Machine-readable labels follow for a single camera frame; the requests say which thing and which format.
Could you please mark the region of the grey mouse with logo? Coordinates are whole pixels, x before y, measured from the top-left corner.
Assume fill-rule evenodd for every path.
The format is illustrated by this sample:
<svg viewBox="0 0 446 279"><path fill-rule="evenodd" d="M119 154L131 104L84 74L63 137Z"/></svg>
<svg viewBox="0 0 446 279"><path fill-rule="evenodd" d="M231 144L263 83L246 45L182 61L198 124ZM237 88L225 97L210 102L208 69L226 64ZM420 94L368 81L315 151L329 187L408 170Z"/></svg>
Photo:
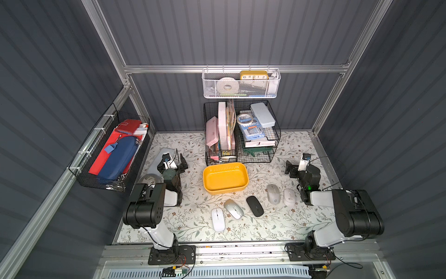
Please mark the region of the grey mouse with logo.
<svg viewBox="0 0 446 279"><path fill-rule="evenodd" d="M271 204L273 205L279 204L281 200L281 192L278 186L276 186L275 184L269 184L267 186L267 196L268 196L268 201Z"/></svg>

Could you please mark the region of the black mouse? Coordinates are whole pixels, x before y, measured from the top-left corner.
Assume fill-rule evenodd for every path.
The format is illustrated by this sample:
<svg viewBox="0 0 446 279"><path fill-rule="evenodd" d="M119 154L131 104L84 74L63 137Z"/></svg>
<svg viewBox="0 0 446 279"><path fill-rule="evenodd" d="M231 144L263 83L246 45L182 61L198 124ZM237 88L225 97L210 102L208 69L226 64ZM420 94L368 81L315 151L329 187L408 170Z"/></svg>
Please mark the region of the black mouse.
<svg viewBox="0 0 446 279"><path fill-rule="evenodd" d="M261 206L261 203L254 195L247 197L246 202L255 217L260 217L264 214L264 209Z"/></svg>

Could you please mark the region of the yellow storage box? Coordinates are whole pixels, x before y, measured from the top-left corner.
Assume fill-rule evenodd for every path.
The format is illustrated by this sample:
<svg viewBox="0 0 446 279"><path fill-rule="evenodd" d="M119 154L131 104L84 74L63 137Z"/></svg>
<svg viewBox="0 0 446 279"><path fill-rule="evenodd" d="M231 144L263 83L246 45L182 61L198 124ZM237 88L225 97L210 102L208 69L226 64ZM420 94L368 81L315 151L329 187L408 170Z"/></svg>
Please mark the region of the yellow storage box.
<svg viewBox="0 0 446 279"><path fill-rule="evenodd" d="M211 195L243 191L248 184L247 168L239 162L212 165L203 171L203 186Z"/></svg>

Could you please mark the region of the silver grey mouse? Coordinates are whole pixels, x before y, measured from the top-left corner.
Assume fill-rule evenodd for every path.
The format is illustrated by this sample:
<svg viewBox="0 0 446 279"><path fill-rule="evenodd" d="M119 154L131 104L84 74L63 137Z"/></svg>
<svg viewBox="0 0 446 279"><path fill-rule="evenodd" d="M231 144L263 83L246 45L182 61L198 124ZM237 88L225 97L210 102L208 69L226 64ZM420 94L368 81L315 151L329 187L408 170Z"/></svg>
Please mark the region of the silver grey mouse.
<svg viewBox="0 0 446 279"><path fill-rule="evenodd" d="M224 208L237 220L241 219L244 215L242 208L232 199L224 202Z"/></svg>

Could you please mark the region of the white mouse with orange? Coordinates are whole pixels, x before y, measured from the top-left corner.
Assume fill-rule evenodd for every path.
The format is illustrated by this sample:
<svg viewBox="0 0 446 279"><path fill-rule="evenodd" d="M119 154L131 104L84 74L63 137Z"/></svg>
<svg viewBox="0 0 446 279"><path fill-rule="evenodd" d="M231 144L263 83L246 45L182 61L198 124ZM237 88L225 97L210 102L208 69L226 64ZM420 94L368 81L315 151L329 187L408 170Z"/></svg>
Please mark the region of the white mouse with orange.
<svg viewBox="0 0 446 279"><path fill-rule="evenodd" d="M222 232L225 230L225 215L221 208L214 208L211 210L211 219L213 227L216 232Z"/></svg>

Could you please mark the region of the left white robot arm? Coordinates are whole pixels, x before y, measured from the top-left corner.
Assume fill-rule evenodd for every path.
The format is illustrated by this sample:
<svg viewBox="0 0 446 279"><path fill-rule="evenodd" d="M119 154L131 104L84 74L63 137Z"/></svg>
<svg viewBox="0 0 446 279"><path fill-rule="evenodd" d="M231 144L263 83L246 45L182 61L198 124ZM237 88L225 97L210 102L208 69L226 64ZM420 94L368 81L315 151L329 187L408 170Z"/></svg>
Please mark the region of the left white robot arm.
<svg viewBox="0 0 446 279"><path fill-rule="evenodd" d="M148 237L155 249L166 251L176 246L176 236L163 221L165 208L179 207L182 202L181 174L188 164L176 149L162 148L134 185L123 223Z"/></svg>

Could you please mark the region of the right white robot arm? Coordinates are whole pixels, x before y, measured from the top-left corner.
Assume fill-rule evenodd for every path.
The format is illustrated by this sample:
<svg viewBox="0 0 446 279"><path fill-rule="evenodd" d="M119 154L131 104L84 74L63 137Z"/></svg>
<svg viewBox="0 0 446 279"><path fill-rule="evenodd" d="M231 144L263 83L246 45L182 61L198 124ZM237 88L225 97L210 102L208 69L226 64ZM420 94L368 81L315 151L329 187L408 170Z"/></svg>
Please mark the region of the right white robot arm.
<svg viewBox="0 0 446 279"><path fill-rule="evenodd" d="M312 164L309 153L302 154L298 165L287 160L285 174L297 180L297 190L306 205L334 210L334 222L308 233L306 252L328 250L346 241L363 241L384 233L384 221L365 190L320 188L321 170Z"/></svg>

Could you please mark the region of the light blue pencil box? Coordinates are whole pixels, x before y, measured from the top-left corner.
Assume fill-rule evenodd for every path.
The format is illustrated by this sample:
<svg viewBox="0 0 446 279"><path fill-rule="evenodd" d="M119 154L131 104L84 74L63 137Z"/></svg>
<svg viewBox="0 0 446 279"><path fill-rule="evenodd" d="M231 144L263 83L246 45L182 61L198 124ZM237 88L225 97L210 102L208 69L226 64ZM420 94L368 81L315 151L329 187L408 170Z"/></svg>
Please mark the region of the light blue pencil box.
<svg viewBox="0 0 446 279"><path fill-rule="evenodd" d="M250 108L258 122L261 124L262 128L270 128L275 126L275 118L265 103L253 103L250 105Z"/></svg>

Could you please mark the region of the white upright box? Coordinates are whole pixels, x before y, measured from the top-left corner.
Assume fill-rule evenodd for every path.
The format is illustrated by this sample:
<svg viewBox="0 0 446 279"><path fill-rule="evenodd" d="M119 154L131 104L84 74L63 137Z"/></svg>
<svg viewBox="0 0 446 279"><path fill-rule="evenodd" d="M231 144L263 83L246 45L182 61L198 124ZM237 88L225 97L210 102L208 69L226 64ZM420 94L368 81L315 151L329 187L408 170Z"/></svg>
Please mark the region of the white upright box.
<svg viewBox="0 0 446 279"><path fill-rule="evenodd" d="M222 151L229 150L228 134L227 134L227 119L226 119L226 102L218 103L218 132L220 137L220 146Z"/></svg>

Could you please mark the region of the blue pencil case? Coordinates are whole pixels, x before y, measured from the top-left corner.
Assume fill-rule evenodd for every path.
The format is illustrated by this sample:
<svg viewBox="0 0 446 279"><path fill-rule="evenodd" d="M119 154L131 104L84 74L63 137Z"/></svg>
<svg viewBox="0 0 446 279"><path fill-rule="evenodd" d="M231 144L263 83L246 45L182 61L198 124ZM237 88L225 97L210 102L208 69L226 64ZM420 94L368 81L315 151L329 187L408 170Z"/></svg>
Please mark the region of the blue pencil case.
<svg viewBox="0 0 446 279"><path fill-rule="evenodd" d="M97 175L100 184L116 181L123 174L124 169L137 151L139 146L137 140L134 136L123 137L118 140L115 149L111 151L108 160Z"/></svg>

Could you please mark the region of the red folder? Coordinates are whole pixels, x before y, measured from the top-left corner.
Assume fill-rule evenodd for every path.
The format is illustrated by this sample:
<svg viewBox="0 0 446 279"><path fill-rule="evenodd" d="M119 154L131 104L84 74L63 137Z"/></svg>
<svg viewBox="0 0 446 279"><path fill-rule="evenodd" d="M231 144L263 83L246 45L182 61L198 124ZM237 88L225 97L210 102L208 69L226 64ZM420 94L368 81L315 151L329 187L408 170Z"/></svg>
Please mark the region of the red folder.
<svg viewBox="0 0 446 279"><path fill-rule="evenodd" d="M140 146L142 145L142 143L146 137L148 127L149 127L149 125L147 123L143 123L140 120L135 120L135 119L127 119L127 120L121 122L112 131L112 133L109 136L109 138L107 139L105 145L101 149L98 157L96 158L96 160L90 167L88 173L96 175L96 177L97 177L97 175L101 171L102 167L108 160L111 151L113 151L115 149L115 146L116 146L116 143L118 142L118 140L123 137L134 136L138 139L137 143L139 146L137 147L137 151L136 151L134 157L132 158L130 163L127 165L127 167L124 169L123 174L127 174L135 157L136 157L136 154L137 154Z"/></svg>

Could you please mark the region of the pink case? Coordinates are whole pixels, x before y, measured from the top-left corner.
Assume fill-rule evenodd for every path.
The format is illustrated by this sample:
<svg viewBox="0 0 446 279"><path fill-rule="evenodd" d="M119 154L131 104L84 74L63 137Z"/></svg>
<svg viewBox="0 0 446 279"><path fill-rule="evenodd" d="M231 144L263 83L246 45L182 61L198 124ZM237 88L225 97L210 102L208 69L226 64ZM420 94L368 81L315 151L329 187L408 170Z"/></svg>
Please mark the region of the pink case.
<svg viewBox="0 0 446 279"><path fill-rule="evenodd" d="M219 139L218 118L214 116L206 122L206 145L211 148Z"/></svg>

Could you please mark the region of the blue calculator package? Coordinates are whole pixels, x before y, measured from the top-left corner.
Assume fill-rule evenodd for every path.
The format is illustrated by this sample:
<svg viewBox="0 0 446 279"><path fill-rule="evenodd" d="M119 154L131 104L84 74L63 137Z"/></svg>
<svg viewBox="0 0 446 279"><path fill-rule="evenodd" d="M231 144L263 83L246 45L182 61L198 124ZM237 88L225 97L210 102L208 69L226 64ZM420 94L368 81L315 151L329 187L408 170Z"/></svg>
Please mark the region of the blue calculator package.
<svg viewBox="0 0 446 279"><path fill-rule="evenodd" d="M256 117L253 117L250 123L248 121L243 121L239 124L239 127L246 141L254 141L266 137L265 132Z"/></svg>

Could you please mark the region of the clear tape roll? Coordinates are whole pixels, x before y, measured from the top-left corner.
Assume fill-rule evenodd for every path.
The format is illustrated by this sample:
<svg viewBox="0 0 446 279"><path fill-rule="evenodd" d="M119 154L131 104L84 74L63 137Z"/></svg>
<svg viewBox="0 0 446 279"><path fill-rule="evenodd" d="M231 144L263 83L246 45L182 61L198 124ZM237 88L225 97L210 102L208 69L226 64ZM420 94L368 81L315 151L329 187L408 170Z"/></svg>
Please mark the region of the clear tape roll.
<svg viewBox="0 0 446 279"><path fill-rule="evenodd" d="M237 123L242 126L249 126L253 123L254 117L250 113L242 113L237 117Z"/></svg>

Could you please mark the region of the white mesh hanging basket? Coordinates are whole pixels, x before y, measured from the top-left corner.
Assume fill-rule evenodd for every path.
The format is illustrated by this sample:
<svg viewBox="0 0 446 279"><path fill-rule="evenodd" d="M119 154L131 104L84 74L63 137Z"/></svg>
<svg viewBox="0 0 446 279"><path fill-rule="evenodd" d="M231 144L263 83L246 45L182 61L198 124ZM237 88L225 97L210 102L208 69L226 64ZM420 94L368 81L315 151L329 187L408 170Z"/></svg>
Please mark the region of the white mesh hanging basket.
<svg viewBox="0 0 446 279"><path fill-rule="evenodd" d="M240 80L243 70L266 70L268 80ZM237 94L222 95L216 90L217 80L232 77L239 81L240 90ZM281 73L277 68L237 68L237 67L207 67L202 70L203 96L207 99L245 98L245 99L274 99L277 97L281 82Z"/></svg>

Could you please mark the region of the white tape roll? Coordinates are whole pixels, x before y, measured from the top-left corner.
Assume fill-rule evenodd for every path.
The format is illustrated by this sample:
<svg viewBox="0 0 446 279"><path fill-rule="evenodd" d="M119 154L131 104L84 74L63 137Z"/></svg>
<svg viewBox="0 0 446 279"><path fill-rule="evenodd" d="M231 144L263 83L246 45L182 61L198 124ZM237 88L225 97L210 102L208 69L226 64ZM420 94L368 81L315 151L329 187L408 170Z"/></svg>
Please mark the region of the white tape roll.
<svg viewBox="0 0 446 279"><path fill-rule="evenodd" d="M232 77L223 77L216 82L216 90L219 94L237 94L240 90L239 81Z"/></svg>

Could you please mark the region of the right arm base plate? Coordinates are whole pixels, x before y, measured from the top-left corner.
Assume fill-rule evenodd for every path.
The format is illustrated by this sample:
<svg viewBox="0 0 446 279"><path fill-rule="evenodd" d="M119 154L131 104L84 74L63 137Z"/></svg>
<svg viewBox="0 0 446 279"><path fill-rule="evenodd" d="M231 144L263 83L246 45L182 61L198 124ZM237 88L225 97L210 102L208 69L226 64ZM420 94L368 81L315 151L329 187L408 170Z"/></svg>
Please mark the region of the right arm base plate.
<svg viewBox="0 0 446 279"><path fill-rule="evenodd" d="M288 254L291 262L306 261L332 261L336 257L328 248L320 248L318 246L308 246L298 242L290 242L284 246L285 252Z"/></svg>

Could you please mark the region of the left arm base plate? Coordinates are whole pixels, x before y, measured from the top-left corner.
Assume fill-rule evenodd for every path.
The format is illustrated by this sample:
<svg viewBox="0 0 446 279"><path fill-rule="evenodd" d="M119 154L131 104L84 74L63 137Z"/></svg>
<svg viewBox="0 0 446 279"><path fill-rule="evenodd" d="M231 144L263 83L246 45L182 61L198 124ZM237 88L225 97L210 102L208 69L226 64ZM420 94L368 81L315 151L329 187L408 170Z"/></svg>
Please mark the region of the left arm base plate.
<svg viewBox="0 0 446 279"><path fill-rule="evenodd" d="M151 248L148 265L192 265L196 262L196 246L180 245L167 250Z"/></svg>

